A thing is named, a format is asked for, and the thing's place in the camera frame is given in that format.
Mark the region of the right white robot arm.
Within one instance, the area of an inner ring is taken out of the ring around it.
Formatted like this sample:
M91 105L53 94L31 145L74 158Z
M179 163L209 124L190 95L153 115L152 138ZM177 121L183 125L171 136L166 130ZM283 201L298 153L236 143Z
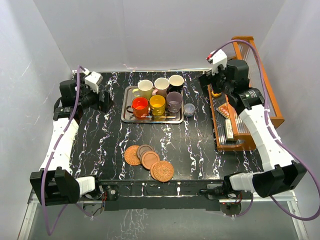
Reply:
M296 188L306 174L305 167L280 146L280 137L270 134L274 126L269 120L267 101L259 89L249 85L246 61L219 60L199 77L201 86L211 85L214 93L224 93L229 104L246 125L258 149L263 171L234 173L224 177L219 191L233 199L241 191L258 193L262 198Z

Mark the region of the light brown wooden coaster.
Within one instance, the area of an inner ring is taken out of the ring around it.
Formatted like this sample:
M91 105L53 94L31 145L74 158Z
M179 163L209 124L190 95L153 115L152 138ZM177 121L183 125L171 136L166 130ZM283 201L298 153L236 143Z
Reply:
M143 167L147 170L150 170L151 169L151 166L154 164L154 163L157 163L160 161L160 157L159 155L154 152L154 151L145 151L143 154L142 154L142 157L141 157L141 164L143 165Z

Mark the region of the cream yellow mug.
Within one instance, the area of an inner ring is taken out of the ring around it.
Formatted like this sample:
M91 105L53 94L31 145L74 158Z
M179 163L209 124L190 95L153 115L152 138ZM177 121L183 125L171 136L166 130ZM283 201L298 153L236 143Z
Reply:
M140 80L137 88L132 90L132 94L135 97L143 97L149 100L152 97L153 86L153 83L148 79Z

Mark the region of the dark brown wooden coaster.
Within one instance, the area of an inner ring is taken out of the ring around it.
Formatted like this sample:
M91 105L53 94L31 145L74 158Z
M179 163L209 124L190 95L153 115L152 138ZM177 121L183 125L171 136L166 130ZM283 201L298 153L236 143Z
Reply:
M154 149L151 145L148 145L148 144L142 144L142 145L140 145L140 146L138 147L138 149L137 149L137 152L136 152L138 159L139 159L139 160L141 159L141 157L143 156L143 153L144 153L144 152L149 152L149 151L154 152L155 149Z

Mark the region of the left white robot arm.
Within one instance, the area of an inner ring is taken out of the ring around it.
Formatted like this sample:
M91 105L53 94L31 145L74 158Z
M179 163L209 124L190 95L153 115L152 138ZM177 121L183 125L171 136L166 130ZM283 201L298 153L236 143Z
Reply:
M39 171L30 174L31 186L41 204L46 206L75 204L88 195L97 200L103 195L98 177L72 176L71 150L78 133L83 111L88 108L107 113L113 104L108 91L100 86L103 77L93 71L83 79L59 84L60 97L53 107L53 132Z

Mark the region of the woven rattan coaster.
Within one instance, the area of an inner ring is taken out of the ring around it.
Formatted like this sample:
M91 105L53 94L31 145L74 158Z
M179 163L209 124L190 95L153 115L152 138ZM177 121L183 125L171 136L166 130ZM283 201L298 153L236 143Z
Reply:
M125 150L124 160L127 164L131 166L138 166L141 164L141 161L137 155L138 148L139 148L139 145L132 145Z
M162 160L151 166L150 173L154 179L160 182L168 182L174 176L174 167L170 162Z

